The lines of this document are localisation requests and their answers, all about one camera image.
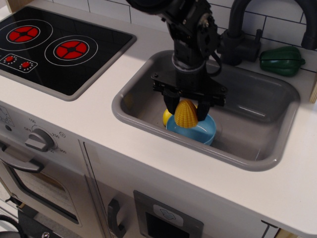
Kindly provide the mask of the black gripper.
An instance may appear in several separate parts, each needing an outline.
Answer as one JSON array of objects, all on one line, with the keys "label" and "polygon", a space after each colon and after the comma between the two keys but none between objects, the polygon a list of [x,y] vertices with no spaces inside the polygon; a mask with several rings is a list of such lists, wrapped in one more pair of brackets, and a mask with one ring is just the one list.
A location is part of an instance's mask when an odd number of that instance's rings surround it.
[{"label": "black gripper", "polygon": [[198,102],[197,119],[205,120],[210,106],[224,106],[227,88],[216,82],[205,68],[184,72],[176,68],[151,75],[153,90],[161,92],[167,110],[174,115],[181,98]]}]

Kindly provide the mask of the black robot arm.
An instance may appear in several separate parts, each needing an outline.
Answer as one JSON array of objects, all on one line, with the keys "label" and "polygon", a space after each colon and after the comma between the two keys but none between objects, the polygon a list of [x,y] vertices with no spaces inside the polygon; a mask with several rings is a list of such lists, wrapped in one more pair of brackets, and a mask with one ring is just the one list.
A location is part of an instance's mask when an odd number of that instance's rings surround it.
[{"label": "black robot arm", "polygon": [[157,15],[174,42],[171,72],[152,75],[153,90],[159,91],[168,111],[175,114],[180,98],[198,101],[199,121],[205,120],[210,107],[223,106],[227,88],[212,79],[221,73],[216,54],[220,35],[206,0],[130,0],[134,9]]}]

